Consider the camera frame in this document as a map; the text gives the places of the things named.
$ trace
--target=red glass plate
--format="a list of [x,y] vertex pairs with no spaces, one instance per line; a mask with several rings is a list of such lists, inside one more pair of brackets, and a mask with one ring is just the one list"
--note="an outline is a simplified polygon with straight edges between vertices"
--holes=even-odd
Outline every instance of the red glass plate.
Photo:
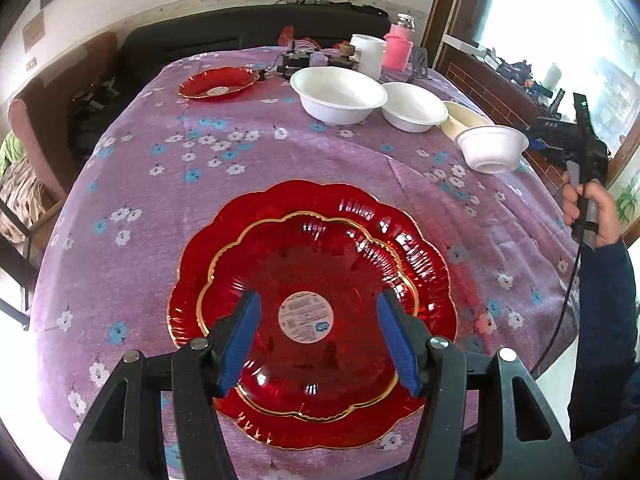
[[246,67],[225,66],[205,70],[182,83],[178,94],[188,99],[212,100],[244,90],[258,81],[259,77],[258,70]]
[[181,346],[254,288],[260,326],[218,411],[272,446],[363,446],[422,405],[397,383],[377,326],[389,286],[432,333],[455,338],[446,264],[409,216],[353,186],[284,182],[232,200],[191,239],[169,330]]

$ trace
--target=person's hand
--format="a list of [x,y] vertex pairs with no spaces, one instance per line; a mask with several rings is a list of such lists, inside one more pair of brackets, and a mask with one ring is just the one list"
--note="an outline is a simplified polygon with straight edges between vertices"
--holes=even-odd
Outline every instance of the person's hand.
[[569,173],[562,175],[562,212],[564,212],[564,223],[571,225],[580,218],[578,209],[578,195],[585,198],[593,198],[598,204],[598,236],[596,237],[596,247],[611,245],[620,240],[621,229],[618,221],[618,212],[613,197],[597,182],[590,182],[586,186],[582,184],[577,187],[569,184]]

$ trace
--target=white bowl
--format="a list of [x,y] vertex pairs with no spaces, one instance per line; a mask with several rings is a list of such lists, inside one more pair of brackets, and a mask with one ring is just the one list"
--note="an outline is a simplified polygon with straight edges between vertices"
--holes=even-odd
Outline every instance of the white bowl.
[[408,83],[383,84],[388,99],[382,107],[385,119],[396,128],[418,134],[447,120],[447,107],[437,95]]
[[355,124],[386,103],[386,91],[372,78],[337,66],[312,66],[291,77],[302,107],[329,124]]
[[472,170],[494,174],[514,171],[529,140],[514,128],[491,124],[465,130],[456,137],[456,145]]

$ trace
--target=purple tablecloth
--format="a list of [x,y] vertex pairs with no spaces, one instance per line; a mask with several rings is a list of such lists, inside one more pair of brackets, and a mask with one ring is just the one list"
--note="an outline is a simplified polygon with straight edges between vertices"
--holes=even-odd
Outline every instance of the purple tablecloth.
[[[354,126],[319,123],[274,73],[226,102],[187,102],[176,93],[206,68],[263,68],[278,52],[213,53],[167,66],[82,170],[45,254],[31,321],[40,404],[65,437],[73,439],[123,352],[175,349],[166,308],[190,238],[229,200],[284,180],[353,184],[408,212],[448,261],[463,347],[493,353],[510,346],[530,367],[548,343],[575,245],[524,159],[513,173],[475,173],[439,128],[404,133],[380,110]],[[430,76],[418,83],[477,110],[449,81]],[[551,358],[574,338],[576,308],[574,294]],[[163,399],[168,464],[178,475],[171,407]],[[228,418],[220,422],[241,479],[326,480],[360,478],[406,460],[419,417],[351,450],[275,449]]]

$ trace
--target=cable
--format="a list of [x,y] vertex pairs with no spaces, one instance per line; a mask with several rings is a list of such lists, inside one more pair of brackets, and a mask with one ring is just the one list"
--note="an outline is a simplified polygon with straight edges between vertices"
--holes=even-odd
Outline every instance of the cable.
[[566,288],[566,294],[564,295],[564,301],[562,302],[562,310],[560,311],[560,318],[558,319],[558,324],[556,324],[556,329],[554,330],[554,334],[551,336],[551,340],[549,341],[549,344],[546,345],[545,351],[542,352],[540,359],[538,359],[538,362],[533,366],[533,368],[529,372],[532,376],[533,374],[536,373],[536,371],[538,371],[538,368],[542,364],[542,361],[544,361],[547,354],[549,354],[549,351],[551,350],[551,347],[556,342],[556,337],[558,337],[558,333],[560,332],[560,327],[562,326],[562,320],[564,319],[564,313],[566,312],[566,307],[569,303],[569,296],[571,296],[571,288],[572,288],[572,285],[574,284],[575,273],[578,270],[578,261],[580,260],[580,253],[582,252],[583,238],[584,238],[584,231],[582,232],[582,235],[580,236],[580,240],[578,241],[578,252],[575,254],[574,268],[571,271],[571,277],[569,278],[569,285]]

